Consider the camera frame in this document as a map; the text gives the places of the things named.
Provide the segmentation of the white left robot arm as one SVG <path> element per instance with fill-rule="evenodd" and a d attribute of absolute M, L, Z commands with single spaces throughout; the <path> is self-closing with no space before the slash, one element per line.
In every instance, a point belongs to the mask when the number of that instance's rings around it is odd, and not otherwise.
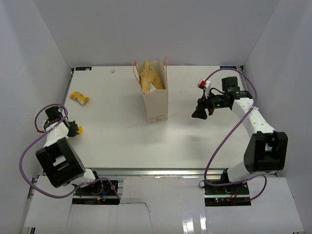
<path fill-rule="evenodd" d="M 84 167 L 68 140 L 82 134 L 82 127 L 67 118 L 57 124 L 65 115 L 60 107 L 49 107 L 45 113 L 47 120 L 43 123 L 42 131 L 49 133 L 44 146 L 36 151 L 36 157 L 49 181 L 56 188 L 82 183 L 91 194 L 99 194 L 103 189 L 103 182 L 98 179 L 95 170 Z"/>

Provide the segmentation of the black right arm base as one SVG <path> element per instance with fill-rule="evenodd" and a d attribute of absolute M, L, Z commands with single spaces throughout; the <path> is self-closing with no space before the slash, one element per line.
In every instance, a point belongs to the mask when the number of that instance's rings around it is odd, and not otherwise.
<path fill-rule="evenodd" d="M 204 192 L 206 207 L 251 206 L 250 192 L 246 183 L 221 187 L 210 186 L 202 180 L 198 185 Z"/>

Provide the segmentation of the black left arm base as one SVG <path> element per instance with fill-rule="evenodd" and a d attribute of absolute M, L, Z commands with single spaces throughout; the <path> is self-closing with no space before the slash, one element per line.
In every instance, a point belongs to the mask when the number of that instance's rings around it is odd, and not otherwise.
<path fill-rule="evenodd" d="M 113 188 L 118 191 L 118 181 L 111 180 L 113 186 L 106 180 L 79 188 L 74 193 L 74 205 L 118 205 L 119 198 Z"/>

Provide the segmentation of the yellow candy bar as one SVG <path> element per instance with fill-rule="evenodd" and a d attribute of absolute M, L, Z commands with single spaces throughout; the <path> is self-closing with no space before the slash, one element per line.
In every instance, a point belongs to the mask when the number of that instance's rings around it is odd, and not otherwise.
<path fill-rule="evenodd" d="M 83 128 L 82 128 L 82 126 L 78 126 L 78 128 L 77 128 L 77 134 L 80 135 L 80 134 L 82 134 L 82 133 L 83 133 Z"/>

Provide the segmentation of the yellow snack packet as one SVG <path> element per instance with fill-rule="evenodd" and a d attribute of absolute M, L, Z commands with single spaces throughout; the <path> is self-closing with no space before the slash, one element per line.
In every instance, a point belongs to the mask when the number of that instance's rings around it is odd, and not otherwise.
<path fill-rule="evenodd" d="M 90 100 L 89 97 L 85 97 L 83 94 L 81 94 L 78 91 L 75 91 L 70 94 L 70 98 L 76 102 L 78 102 L 80 105 L 84 105 L 86 102 Z"/>

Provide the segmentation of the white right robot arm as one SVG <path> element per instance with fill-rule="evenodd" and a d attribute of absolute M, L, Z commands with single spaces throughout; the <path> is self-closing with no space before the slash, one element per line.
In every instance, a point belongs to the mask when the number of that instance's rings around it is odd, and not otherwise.
<path fill-rule="evenodd" d="M 249 135 L 249 143 L 240 163 L 223 171 L 220 177 L 220 188 L 225 194 L 232 194 L 238 183 L 248 181 L 264 173 L 281 171 L 285 167 L 288 136 L 285 132 L 276 131 L 261 115 L 252 95 L 241 90 L 236 77 L 222 80 L 222 91 L 219 95 L 212 93 L 210 81 L 201 80 L 197 86 L 203 90 L 198 99 L 193 118 L 207 119 L 214 110 L 229 108 L 240 119 Z"/>

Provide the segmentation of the large brown snack bag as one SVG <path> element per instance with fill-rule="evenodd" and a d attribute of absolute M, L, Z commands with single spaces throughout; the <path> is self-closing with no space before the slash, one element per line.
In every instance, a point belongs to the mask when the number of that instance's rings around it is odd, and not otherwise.
<path fill-rule="evenodd" d="M 144 62 L 143 67 L 139 72 L 139 81 L 143 94 L 165 89 L 164 83 L 158 72 L 147 60 Z"/>

